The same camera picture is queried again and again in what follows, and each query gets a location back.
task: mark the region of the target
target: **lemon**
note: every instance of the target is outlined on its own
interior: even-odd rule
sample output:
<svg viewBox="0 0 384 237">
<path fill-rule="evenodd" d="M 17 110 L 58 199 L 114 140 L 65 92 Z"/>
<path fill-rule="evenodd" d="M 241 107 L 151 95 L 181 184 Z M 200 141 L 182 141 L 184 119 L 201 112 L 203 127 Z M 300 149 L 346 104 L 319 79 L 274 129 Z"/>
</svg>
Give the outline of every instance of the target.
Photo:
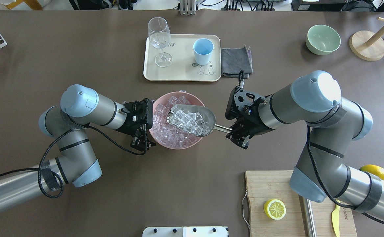
<svg viewBox="0 0 384 237">
<path fill-rule="evenodd" d="M 265 202 L 264 211 L 271 219 L 280 220 L 285 216 L 285 205 L 278 199 L 270 199 Z"/>
<path fill-rule="evenodd" d="M 361 171 L 369 172 L 370 174 L 374 174 L 380 179 L 384 180 L 384 168 L 377 165 L 364 165 L 360 168 Z"/>
</svg>

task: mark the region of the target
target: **green bowl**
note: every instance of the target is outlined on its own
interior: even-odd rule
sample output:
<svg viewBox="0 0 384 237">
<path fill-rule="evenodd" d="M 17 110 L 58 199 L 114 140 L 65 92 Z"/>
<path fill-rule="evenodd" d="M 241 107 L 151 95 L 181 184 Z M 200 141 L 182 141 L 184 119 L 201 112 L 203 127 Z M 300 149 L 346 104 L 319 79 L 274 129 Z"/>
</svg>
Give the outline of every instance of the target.
<svg viewBox="0 0 384 237">
<path fill-rule="evenodd" d="M 339 34 L 327 25 L 314 25 L 307 31 L 306 46 L 314 54 L 330 54 L 340 45 Z"/>
</svg>

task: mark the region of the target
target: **ice scoop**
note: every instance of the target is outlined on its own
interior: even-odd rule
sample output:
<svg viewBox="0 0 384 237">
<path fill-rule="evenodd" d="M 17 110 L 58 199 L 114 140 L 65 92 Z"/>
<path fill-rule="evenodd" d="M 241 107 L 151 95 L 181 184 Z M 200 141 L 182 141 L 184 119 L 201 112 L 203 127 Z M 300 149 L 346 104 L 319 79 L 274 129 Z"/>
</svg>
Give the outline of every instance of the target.
<svg viewBox="0 0 384 237">
<path fill-rule="evenodd" d="M 204 106 L 176 105 L 176 107 L 178 109 L 180 109 L 181 111 L 183 111 L 185 114 L 187 114 L 187 113 L 199 113 L 199 114 L 201 114 L 202 120 L 204 120 L 205 124 L 210 128 L 209 132 L 207 131 L 201 135 L 196 135 L 194 133 L 188 132 L 185 129 L 183 129 L 182 127 L 180 127 L 179 124 L 172 122 L 173 121 L 172 118 L 173 118 L 174 114 L 172 112 L 169 112 L 167 115 L 167 122 L 172 124 L 173 126 L 179 128 L 179 129 L 185 131 L 185 132 L 188 132 L 188 133 L 193 134 L 193 135 L 198 136 L 198 137 L 204 137 L 204 136 L 207 136 L 208 134 L 210 134 L 214 129 L 225 132 L 225 133 L 230 133 L 232 131 L 231 128 L 229 128 L 229 127 L 221 126 L 221 125 L 217 124 L 216 123 L 216 116 L 214 115 L 213 111 L 209 110 L 208 108 L 206 108 Z"/>
</svg>

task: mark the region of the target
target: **wooden cutting board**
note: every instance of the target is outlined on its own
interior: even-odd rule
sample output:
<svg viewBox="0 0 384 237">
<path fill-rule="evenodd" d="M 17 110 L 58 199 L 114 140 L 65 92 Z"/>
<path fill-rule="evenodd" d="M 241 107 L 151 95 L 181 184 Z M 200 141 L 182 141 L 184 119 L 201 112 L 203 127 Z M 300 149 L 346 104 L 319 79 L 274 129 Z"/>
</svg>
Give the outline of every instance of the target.
<svg viewBox="0 0 384 237">
<path fill-rule="evenodd" d="M 293 171 L 246 171 L 251 237 L 307 236 L 299 195 L 288 184 L 292 173 Z M 280 199 L 285 204 L 286 215 L 281 220 L 270 219 L 264 212 L 264 203 L 272 198 Z M 312 201 L 318 237 L 335 237 L 331 219 L 334 209 L 335 204 L 328 198 L 322 203 Z M 340 236 L 357 236 L 353 214 L 348 208 L 340 208 Z"/>
</svg>

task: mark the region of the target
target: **black box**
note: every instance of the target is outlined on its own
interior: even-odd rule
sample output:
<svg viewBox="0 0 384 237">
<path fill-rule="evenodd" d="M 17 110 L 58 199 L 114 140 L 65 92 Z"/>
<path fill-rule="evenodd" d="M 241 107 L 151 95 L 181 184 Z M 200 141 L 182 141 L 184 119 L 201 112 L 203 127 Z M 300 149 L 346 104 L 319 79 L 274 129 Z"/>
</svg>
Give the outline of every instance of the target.
<svg viewBox="0 0 384 237">
<path fill-rule="evenodd" d="M 293 11 L 300 12 L 339 12 L 348 0 L 319 0 L 319 2 L 291 1 Z"/>
</svg>

